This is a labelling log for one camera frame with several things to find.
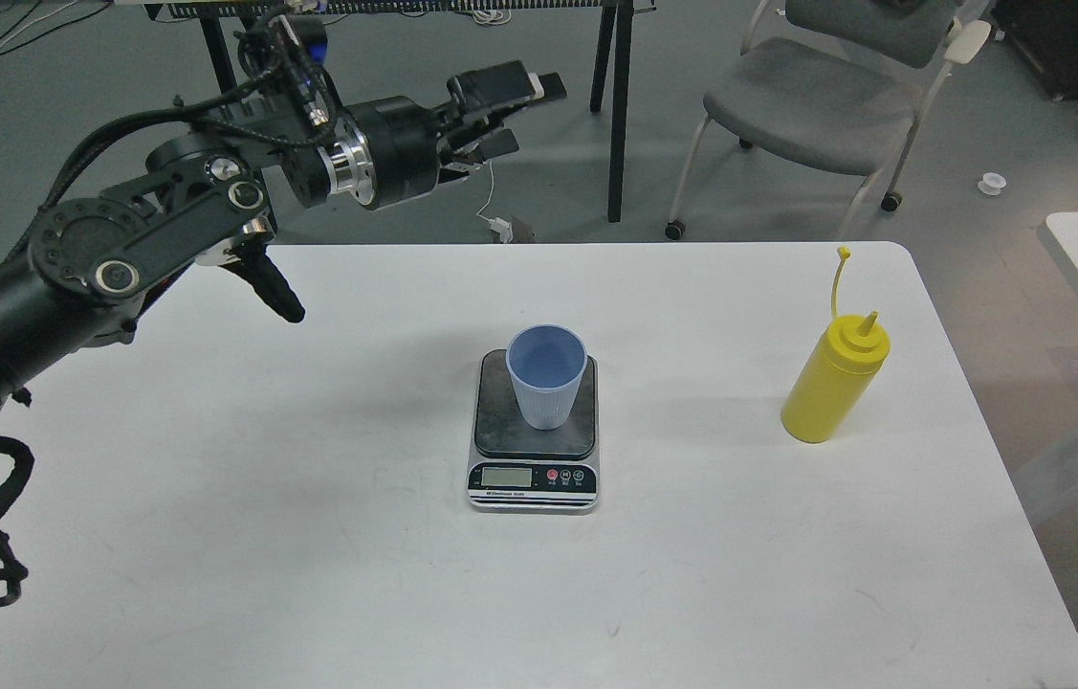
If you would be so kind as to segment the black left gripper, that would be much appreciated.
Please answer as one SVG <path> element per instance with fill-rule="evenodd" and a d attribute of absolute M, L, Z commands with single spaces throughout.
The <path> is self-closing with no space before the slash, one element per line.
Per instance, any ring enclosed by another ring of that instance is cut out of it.
<path fill-rule="evenodd" d="M 535 73 L 519 60 L 451 75 L 450 100 L 421 106 L 407 97 L 381 98 L 347 106 L 347 118 L 367 140 L 369 193 L 364 208 L 389 208 L 419 199 L 443 184 L 460 182 L 490 161 L 520 151 L 511 129 L 498 129 L 441 143 L 446 126 L 508 118 L 526 106 L 566 98 L 557 73 Z"/>

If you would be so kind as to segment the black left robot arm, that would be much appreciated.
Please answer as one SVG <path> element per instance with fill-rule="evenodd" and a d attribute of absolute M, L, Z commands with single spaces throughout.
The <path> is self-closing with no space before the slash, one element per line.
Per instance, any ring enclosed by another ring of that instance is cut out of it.
<path fill-rule="evenodd" d="M 275 235 L 258 171 L 280 167 L 305 206 L 347 193 L 364 208 L 416 199 L 516 151 L 505 118 L 566 95 L 555 73 L 520 61 L 452 75 L 450 100 L 345 106 L 301 51 L 213 100 L 127 115 L 93 132 L 66 163 L 17 248 L 0 263 L 0 406 L 84 348 L 135 337 L 138 319 L 199 257 L 249 283 L 286 322 L 298 294 L 271 262 Z M 34 466 L 0 436 L 0 520 Z M 0 528 L 0 607 L 27 568 Z"/>

